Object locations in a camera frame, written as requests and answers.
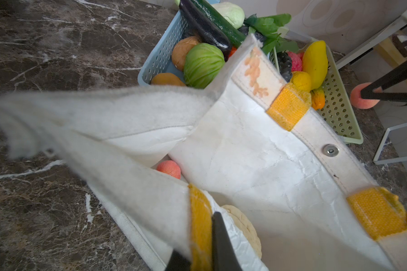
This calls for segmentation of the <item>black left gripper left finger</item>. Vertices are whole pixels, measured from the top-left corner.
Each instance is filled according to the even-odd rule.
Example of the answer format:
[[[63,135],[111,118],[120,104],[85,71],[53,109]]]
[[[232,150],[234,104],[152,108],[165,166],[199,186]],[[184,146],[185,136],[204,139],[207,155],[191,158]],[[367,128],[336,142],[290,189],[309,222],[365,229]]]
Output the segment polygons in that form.
[[[190,271],[191,263],[180,253],[174,250],[166,265],[165,271]]]

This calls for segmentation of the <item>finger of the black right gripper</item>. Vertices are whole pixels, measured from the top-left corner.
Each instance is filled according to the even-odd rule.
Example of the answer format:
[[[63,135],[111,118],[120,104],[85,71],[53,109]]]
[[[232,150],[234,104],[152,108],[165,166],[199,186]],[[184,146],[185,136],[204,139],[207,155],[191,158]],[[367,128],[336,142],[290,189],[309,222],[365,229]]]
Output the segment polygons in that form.
[[[397,85],[403,81],[407,80],[407,61],[399,65],[397,68],[393,69],[380,79],[372,82],[370,85],[366,86],[362,90],[375,92],[375,93],[385,93],[385,90]]]
[[[407,103],[407,93],[375,93],[366,90],[362,90],[360,93],[362,99],[375,99],[390,102]]]

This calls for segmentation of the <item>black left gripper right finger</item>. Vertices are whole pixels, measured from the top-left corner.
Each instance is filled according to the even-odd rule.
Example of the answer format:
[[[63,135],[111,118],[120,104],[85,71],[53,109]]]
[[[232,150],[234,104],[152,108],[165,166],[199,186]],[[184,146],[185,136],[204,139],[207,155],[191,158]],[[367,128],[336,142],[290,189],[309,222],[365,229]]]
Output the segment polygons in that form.
[[[220,212],[212,216],[212,258],[214,271],[242,271]]]

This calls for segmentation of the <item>red apple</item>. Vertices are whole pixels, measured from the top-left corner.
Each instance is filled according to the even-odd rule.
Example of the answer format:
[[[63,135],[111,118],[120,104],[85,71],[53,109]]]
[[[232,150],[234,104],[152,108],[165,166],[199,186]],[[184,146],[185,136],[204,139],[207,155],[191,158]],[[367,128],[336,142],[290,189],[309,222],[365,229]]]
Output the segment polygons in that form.
[[[179,180],[181,179],[181,169],[173,160],[162,161],[159,163],[156,170]]]

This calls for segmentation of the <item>white canvas grocery bag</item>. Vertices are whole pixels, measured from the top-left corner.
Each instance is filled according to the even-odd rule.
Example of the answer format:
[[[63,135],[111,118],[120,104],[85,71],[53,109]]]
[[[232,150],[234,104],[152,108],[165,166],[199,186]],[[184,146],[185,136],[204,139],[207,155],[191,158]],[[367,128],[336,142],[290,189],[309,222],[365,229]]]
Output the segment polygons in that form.
[[[407,271],[407,211],[249,36],[204,89],[136,86],[0,97],[13,158],[53,150],[146,260],[212,265],[222,214],[245,271]],[[181,179],[156,170],[173,160]],[[222,208],[255,227],[262,259]]]

